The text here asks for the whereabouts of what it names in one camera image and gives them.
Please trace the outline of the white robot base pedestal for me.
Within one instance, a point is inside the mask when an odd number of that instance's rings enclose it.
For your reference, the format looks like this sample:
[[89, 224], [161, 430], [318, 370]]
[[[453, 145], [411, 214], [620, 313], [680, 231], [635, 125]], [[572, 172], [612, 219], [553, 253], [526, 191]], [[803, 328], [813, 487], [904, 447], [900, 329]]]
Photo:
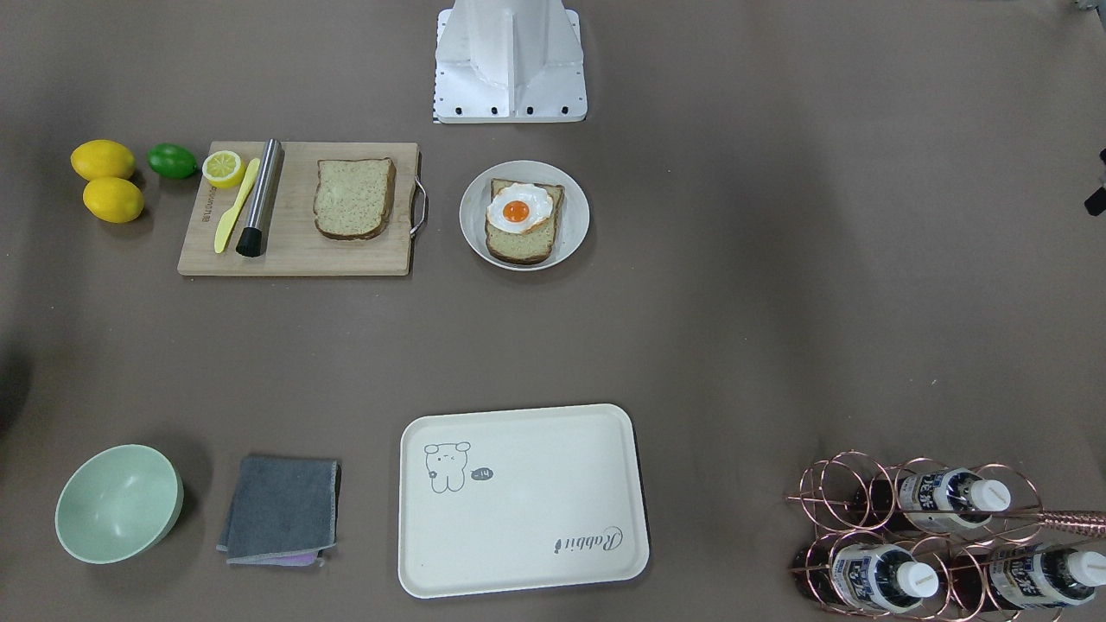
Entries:
[[434, 122], [588, 116], [580, 15], [561, 1], [457, 1], [435, 24]]

